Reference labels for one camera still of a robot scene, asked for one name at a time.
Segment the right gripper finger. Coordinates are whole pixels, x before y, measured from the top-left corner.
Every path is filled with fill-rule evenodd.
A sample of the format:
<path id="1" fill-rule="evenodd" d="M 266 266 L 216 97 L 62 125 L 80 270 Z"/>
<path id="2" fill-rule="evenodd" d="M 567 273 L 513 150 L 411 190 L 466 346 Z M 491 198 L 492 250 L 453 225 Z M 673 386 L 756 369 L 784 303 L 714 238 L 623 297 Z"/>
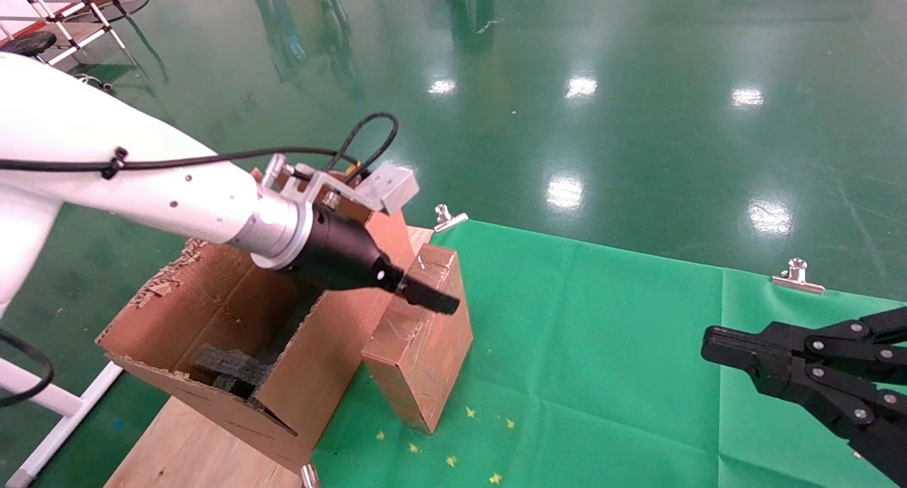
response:
<path id="1" fill-rule="evenodd" d="M 771 322 L 758 333 L 707 327 L 706 361 L 803 407 L 894 484 L 906 482 L 905 307 L 820 329 Z"/>

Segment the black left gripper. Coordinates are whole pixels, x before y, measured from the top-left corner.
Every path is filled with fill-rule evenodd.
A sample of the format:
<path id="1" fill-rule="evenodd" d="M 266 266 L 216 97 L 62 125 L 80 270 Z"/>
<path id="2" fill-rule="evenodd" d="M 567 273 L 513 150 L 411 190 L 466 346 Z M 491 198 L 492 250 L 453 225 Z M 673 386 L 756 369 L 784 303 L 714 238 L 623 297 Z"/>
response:
<path id="1" fill-rule="evenodd" d="M 437 314 L 453 316 L 461 300 L 433 285 L 406 278 L 379 249 L 366 228 L 326 207 L 313 208 L 313 223 L 301 252 L 286 266 L 294 278 L 318 287 L 346 291 L 379 288 Z"/>

